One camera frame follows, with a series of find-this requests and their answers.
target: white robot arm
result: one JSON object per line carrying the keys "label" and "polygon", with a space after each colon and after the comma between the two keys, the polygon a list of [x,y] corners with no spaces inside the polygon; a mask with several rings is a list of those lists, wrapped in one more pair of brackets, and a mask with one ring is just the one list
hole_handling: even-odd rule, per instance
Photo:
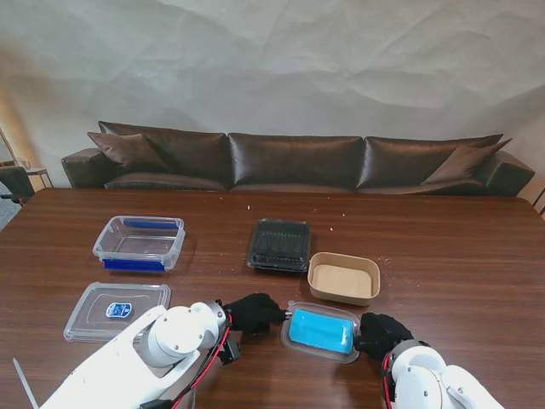
{"label": "white robot arm", "polygon": [[[227,317],[216,303],[168,311],[155,307],[72,372],[41,409],[138,409],[156,400],[225,334]],[[140,350],[135,337],[144,331]],[[172,369],[163,377],[149,366]]]}
{"label": "white robot arm", "polygon": [[[415,340],[393,349],[383,369],[386,406],[392,409],[504,409],[468,371],[447,366],[437,351]],[[395,384],[394,396],[388,379]]]}

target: transparent container lid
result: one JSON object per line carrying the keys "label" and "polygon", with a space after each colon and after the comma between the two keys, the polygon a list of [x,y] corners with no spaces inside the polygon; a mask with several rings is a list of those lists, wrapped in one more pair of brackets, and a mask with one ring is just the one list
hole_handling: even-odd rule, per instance
{"label": "transparent container lid", "polygon": [[321,356],[341,364],[354,362],[359,352],[353,338],[359,334],[359,319],[342,309],[311,302],[289,302],[289,320],[280,339],[286,348]]}
{"label": "transparent container lid", "polygon": [[147,310],[158,305],[168,308],[169,303],[167,285],[93,283],[77,302],[66,324],[65,339],[69,343],[107,343]]}

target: chair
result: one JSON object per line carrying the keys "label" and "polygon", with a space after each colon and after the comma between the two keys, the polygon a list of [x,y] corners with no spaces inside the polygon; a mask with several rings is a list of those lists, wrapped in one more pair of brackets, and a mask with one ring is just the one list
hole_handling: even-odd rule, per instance
{"label": "chair", "polygon": [[[539,202],[539,199],[542,198],[542,196],[543,196],[544,193],[545,193],[545,187],[543,188],[542,192],[539,193],[539,196],[537,196],[537,199],[536,199],[536,201],[534,202],[534,207],[536,207],[537,202]],[[543,206],[543,209],[542,209],[542,211],[541,211],[539,214],[540,214],[541,216],[543,216],[543,213],[545,213],[545,206]]]}
{"label": "chair", "polygon": [[0,167],[0,182],[10,191],[10,194],[1,195],[2,199],[11,199],[22,206],[34,196],[31,181],[25,169],[20,166]]}

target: red cable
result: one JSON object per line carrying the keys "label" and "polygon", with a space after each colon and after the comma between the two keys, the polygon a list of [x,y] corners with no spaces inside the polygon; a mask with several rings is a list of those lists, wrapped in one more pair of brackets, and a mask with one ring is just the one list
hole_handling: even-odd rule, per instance
{"label": "red cable", "polygon": [[[229,324],[232,323],[232,318],[230,314],[227,314],[227,318],[229,319]],[[204,368],[203,373],[200,374],[200,376],[195,380],[193,385],[191,385],[191,389],[194,389],[197,384],[201,381],[201,379],[206,375],[206,372],[212,367],[212,364],[215,361],[215,358],[218,356],[218,354],[221,351],[221,348],[225,344],[225,341],[227,340],[227,337],[229,336],[229,331],[231,330],[231,326],[228,326],[223,334],[223,338],[221,339],[220,345],[218,346],[218,349],[215,351],[214,355],[212,356],[212,359],[210,360],[209,364]],[[181,400],[184,399],[183,396],[180,396],[180,399],[176,401],[176,403],[172,406],[172,409],[176,409],[178,405],[180,405]]]}
{"label": "red cable", "polygon": [[389,361],[390,361],[390,354],[386,355],[386,357],[384,358],[384,365],[382,366],[382,369],[385,371],[383,380],[384,380],[384,395],[386,396],[386,407],[387,409],[392,409],[392,403],[390,401],[390,388],[388,387],[388,380],[387,380],[387,373],[386,373]]}

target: wrinkled white backdrop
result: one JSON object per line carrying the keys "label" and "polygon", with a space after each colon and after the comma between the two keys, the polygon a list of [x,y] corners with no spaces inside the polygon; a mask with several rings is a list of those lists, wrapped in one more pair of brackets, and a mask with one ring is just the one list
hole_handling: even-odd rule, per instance
{"label": "wrinkled white backdrop", "polygon": [[100,119],[516,147],[544,85],[543,0],[0,2],[0,124],[58,186]]}

